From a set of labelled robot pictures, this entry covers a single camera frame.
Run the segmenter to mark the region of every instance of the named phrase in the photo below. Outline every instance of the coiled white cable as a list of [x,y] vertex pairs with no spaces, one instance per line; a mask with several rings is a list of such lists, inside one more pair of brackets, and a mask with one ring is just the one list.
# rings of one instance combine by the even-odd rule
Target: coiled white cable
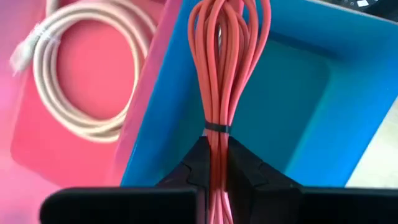
[[[129,0],[78,1],[58,9],[59,0],[47,0],[46,18],[21,42],[10,63],[15,72],[25,70],[33,60],[34,80],[40,99],[50,114],[72,133],[94,142],[118,139],[141,72],[140,53],[147,55],[150,40],[132,16],[139,17],[154,34],[152,19]],[[134,60],[134,86],[124,109],[108,120],[98,120],[73,106],[62,93],[57,79],[58,43],[53,41],[74,23],[96,20],[120,31],[130,45]]]

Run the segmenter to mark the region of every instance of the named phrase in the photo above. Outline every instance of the black holder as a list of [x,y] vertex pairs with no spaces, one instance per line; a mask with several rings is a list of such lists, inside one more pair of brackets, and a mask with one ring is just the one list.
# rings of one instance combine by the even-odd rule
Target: black holder
[[[207,223],[210,146],[200,137],[153,188],[67,189],[42,205],[50,223]],[[398,190],[304,187],[229,138],[235,224],[398,223]]]

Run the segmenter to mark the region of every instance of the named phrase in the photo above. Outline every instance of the coiled cable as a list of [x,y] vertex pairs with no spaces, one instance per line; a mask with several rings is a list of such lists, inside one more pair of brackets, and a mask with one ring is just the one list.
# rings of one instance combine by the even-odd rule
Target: coiled cable
[[[113,142],[118,139],[141,72],[140,54],[145,58],[150,40],[138,17],[155,33],[154,21],[128,0],[78,1],[58,8],[59,0],[47,0],[46,18],[21,42],[10,63],[14,71],[25,70],[33,60],[34,80],[40,99],[50,114],[77,136],[93,142]],[[82,20],[96,20],[111,25],[126,38],[134,61],[134,84],[127,105],[115,117],[98,120],[73,106],[62,93],[57,78],[57,54],[60,36]]]
[[[188,39],[209,123],[231,126],[239,97],[262,54],[271,26],[269,0],[263,7],[262,32],[254,0],[243,0],[249,22],[226,0],[203,0],[190,14]],[[226,193],[227,133],[206,130],[211,147],[209,223],[232,224]]]

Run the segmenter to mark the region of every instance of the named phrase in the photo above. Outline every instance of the blue plastic tray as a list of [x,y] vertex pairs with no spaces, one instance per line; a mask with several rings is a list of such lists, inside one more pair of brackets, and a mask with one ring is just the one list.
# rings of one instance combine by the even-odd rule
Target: blue plastic tray
[[[154,185],[202,134],[187,40],[197,2],[183,2],[122,185]],[[328,4],[271,4],[271,36],[233,136],[301,184],[342,187],[398,94],[398,27]]]

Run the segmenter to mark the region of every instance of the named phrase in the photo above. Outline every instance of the plastic container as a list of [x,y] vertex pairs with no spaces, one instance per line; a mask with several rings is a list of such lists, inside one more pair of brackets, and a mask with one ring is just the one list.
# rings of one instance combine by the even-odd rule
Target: plastic container
[[[154,185],[202,134],[187,40],[197,2],[182,4],[122,185]],[[271,35],[232,135],[300,184],[343,187],[398,94],[398,26],[327,3],[271,6]]]
[[[173,23],[168,19],[171,9],[179,7],[166,0],[135,0],[140,7],[147,11],[157,22],[159,30],[172,29]],[[9,57],[15,46],[23,40],[32,30],[40,18],[43,18],[45,1],[33,2],[19,0],[17,2],[0,2],[0,8],[5,13],[0,14],[2,30],[7,35],[0,36],[0,223],[38,223],[38,211],[44,198],[59,188],[68,186],[104,186],[119,185],[119,177],[110,172],[123,173],[127,164],[121,165],[118,170],[116,163],[122,163],[115,159],[117,142],[101,145],[84,142],[70,134],[61,124],[58,124],[42,106],[33,82],[31,70],[12,76],[9,66]],[[159,41],[156,34],[152,39],[149,50],[148,64],[161,63],[162,57],[151,55],[154,49],[165,48],[167,43]],[[112,49],[99,45],[97,49],[87,48],[95,43],[109,45],[108,41],[116,41],[111,45]],[[124,49],[126,46],[122,36],[106,25],[95,22],[81,22],[72,27],[62,39],[61,48],[64,48],[59,60],[58,71],[61,85],[70,100],[84,110],[98,113],[112,113],[122,107],[124,100],[130,94],[130,84],[123,86],[111,86],[114,96],[120,96],[119,100],[109,103],[108,98],[101,95],[87,95],[85,88],[94,89],[98,93],[98,87],[112,75],[113,84],[118,85],[126,80],[115,79],[116,75],[109,74],[101,77],[101,80],[89,82],[93,75],[99,72],[114,69],[113,65],[93,65],[97,60],[107,57],[105,52],[119,52],[119,60],[115,73],[129,76],[132,74],[132,58],[130,52]],[[69,57],[78,53],[79,57]],[[138,103],[137,108],[145,110]],[[33,124],[41,121],[39,127]],[[46,135],[48,138],[38,138],[38,135]]]

